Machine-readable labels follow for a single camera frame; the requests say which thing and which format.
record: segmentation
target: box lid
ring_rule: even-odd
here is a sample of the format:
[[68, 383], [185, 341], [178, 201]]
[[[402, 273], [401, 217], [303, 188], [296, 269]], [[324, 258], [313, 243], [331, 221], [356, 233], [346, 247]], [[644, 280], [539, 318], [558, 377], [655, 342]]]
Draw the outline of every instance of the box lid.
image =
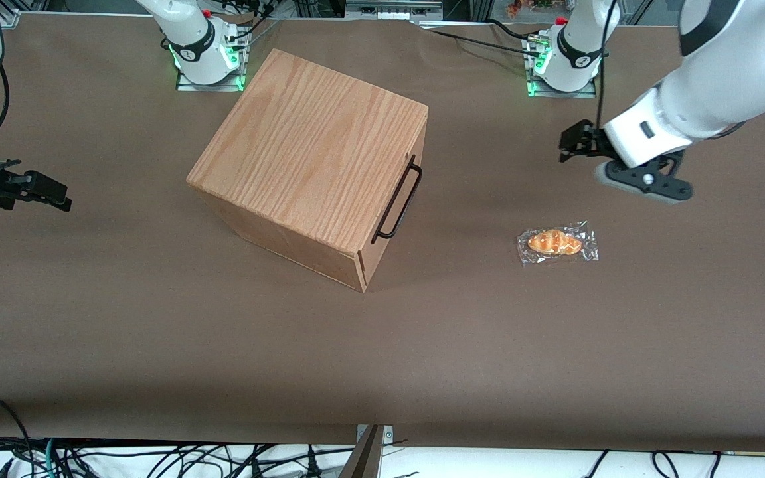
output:
[[376, 229], [427, 113], [421, 103], [274, 49], [188, 182], [352, 254]]

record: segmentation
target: plastic wrapper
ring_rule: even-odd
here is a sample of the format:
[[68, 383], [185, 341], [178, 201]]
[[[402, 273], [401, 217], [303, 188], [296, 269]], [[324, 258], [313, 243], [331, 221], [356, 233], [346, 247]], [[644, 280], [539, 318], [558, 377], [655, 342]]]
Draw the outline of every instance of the plastic wrapper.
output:
[[521, 263], [598, 260], [598, 242], [588, 221], [526, 230], [519, 236]]

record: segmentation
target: table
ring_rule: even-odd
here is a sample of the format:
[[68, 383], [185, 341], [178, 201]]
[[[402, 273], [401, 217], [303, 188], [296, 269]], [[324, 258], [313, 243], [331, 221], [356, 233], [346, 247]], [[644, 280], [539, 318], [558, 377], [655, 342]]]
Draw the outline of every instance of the table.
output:
[[[5, 34], [0, 156], [73, 199], [0, 212], [0, 397], [30, 433], [346, 443], [387, 423], [412, 445], [765, 449], [765, 115], [692, 148], [695, 197], [665, 206], [558, 163], [595, 102], [528, 98], [515, 54], [280, 22], [253, 76], [280, 48], [430, 107], [425, 179], [360, 294], [189, 190], [237, 95], [173, 91], [160, 39], [114, 16]], [[679, 64], [672, 28], [619, 28], [610, 51], [605, 118]], [[516, 235], [578, 220], [600, 261], [521, 266]]]

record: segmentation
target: metal handle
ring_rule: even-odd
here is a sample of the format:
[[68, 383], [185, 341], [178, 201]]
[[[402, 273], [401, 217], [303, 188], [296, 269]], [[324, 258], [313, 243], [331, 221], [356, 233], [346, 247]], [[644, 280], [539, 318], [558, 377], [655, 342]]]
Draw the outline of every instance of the metal handle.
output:
[[[394, 201], [397, 200], [397, 196], [400, 194], [400, 188], [403, 187], [403, 182], [406, 181], [406, 176], [409, 175], [410, 170], [414, 170], [418, 173], [417, 178], [415, 178], [415, 185], [412, 186], [412, 191], [409, 191], [409, 197], [406, 198], [406, 204], [403, 205], [403, 210], [400, 211], [400, 216], [397, 217], [397, 222], [394, 223], [394, 227], [391, 228], [390, 232], [383, 232], [383, 224], [385, 224], [385, 220], [388, 218], [388, 213], [391, 212], [392, 206], [394, 206]], [[403, 172], [403, 175], [400, 176], [400, 182], [397, 182], [397, 188], [394, 189], [394, 194], [391, 196], [391, 200], [388, 202], [388, 206], [385, 208], [385, 212], [382, 213], [382, 220], [380, 220], [379, 226], [377, 226], [377, 231], [374, 232], [373, 238], [371, 238], [371, 244], [377, 241], [377, 237], [382, 237], [383, 239], [391, 239], [394, 237], [395, 234], [397, 234], [397, 230], [400, 229], [400, 223], [403, 222], [403, 216], [406, 214], [406, 209], [409, 208], [409, 203], [412, 202], [412, 197], [415, 196], [415, 191], [418, 189], [418, 184], [421, 183], [421, 176], [423, 175], [423, 171], [420, 166], [415, 164], [415, 155], [413, 154], [411, 158], [409, 158], [409, 164], [406, 166], [406, 171]]]

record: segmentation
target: wooden box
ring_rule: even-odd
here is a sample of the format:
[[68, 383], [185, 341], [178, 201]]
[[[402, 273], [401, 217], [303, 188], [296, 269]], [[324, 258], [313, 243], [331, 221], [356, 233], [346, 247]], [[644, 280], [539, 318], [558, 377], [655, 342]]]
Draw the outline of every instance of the wooden box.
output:
[[364, 291], [421, 181], [427, 113], [274, 49], [188, 184], [243, 239]]

